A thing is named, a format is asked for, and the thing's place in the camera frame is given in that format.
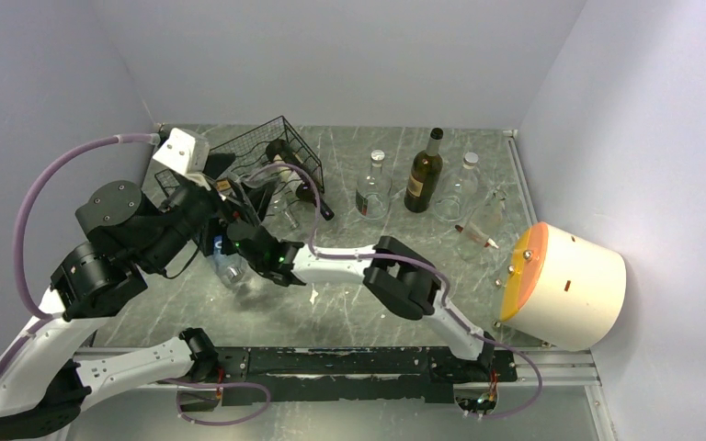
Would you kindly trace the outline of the square black-capped liquor bottle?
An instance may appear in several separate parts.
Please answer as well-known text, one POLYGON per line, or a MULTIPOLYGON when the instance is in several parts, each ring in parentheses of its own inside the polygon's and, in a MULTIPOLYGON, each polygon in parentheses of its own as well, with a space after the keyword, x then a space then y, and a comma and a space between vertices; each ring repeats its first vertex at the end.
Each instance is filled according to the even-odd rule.
POLYGON ((229 194, 232 191, 232 186, 228 179, 221 179, 215 183, 216 190, 221 194, 229 194))

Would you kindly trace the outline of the clear wine bottle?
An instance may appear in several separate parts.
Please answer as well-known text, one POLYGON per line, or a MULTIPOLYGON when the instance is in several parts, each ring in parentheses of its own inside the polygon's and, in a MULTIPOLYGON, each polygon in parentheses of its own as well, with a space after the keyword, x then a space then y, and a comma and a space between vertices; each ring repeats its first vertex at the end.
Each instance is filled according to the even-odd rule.
POLYGON ((299 229, 300 223, 290 208, 288 196, 285 192, 280 191, 272 194, 268 202, 264 223, 267 226, 277 224, 278 226, 288 227, 291 230, 299 229))

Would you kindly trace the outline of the blue liquid glass bottle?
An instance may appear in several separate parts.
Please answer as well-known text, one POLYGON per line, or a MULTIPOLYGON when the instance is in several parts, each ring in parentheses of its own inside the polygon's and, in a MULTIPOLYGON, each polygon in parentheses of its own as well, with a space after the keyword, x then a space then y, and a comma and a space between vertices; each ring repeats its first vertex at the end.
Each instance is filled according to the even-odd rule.
POLYGON ((246 261, 237 252, 227 254, 224 251, 225 238, 217 235, 212 240, 212 253, 208 260, 213 272, 224 286, 232 288, 245 279, 246 261))

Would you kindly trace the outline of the dark green labelled wine bottle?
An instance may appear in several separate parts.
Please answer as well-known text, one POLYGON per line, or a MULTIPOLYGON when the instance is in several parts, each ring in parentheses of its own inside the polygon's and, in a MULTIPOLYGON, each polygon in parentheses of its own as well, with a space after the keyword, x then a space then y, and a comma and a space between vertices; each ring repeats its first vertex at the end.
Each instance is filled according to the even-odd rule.
MULTIPOLYGON (((308 175, 312 174, 305 160, 283 139, 271 141, 267 145, 266 156, 273 164, 291 164, 300 167, 308 175)), ((330 221, 335 217, 335 213, 322 198, 320 202, 316 201, 312 187, 303 174, 289 167, 279 167, 279 179, 288 185, 288 188, 298 200, 312 203, 317 207, 324 220, 330 221)))

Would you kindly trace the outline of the clear round silver-capped bottle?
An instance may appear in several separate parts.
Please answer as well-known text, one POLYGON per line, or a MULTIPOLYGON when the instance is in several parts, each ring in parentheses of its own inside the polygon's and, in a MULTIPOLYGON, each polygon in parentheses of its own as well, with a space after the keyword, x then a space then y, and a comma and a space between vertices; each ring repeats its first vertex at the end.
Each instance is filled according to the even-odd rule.
POLYGON ((357 180, 355 206, 358 214, 369 221, 385 218, 390 210, 392 178, 383 171, 385 158, 383 150, 373 150, 369 165, 357 180))

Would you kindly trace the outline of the tall dark wine bottle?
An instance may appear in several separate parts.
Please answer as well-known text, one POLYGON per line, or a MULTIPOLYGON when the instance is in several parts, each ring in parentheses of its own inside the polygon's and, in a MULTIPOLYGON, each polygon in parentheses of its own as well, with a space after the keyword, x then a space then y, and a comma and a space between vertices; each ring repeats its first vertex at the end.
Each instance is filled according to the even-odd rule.
POLYGON ((414 213, 425 212, 436 190, 443 168, 439 147, 444 138, 442 128, 434 128, 427 146, 414 158, 404 193, 405 207, 414 213))

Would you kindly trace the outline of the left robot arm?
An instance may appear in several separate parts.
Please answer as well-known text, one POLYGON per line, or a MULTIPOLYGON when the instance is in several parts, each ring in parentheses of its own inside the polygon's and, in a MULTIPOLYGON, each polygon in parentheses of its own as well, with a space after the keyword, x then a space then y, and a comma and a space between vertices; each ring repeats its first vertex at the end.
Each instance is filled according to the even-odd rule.
POLYGON ((200 328, 110 358, 77 361, 74 353, 146 290, 145 274, 163 274, 220 214, 214 181, 234 160, 215 154, 199 182, 180 177, 165 209, 132 182, 116 181, 78 210, 86 241, 51 275, 45 316, 30 320, 0 357, 0 440, 54 434, 101 402, 155 382, 201 390, 204 400, 230 388, 220 354, 200 328))

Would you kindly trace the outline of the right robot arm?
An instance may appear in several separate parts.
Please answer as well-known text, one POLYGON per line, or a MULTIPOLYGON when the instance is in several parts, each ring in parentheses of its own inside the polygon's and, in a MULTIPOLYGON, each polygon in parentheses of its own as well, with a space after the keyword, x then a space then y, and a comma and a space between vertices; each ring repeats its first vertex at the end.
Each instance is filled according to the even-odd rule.
POLYGON ((360 284, 391 314, 425 323, 460 360, 467 379, 483 379, 495 366, 493 338, 452 303, 447 278, 392 236, 358 248, 323 248, 281 241, 262 225, 237 220, 226 237, 251 269, 277 285, 360 284))

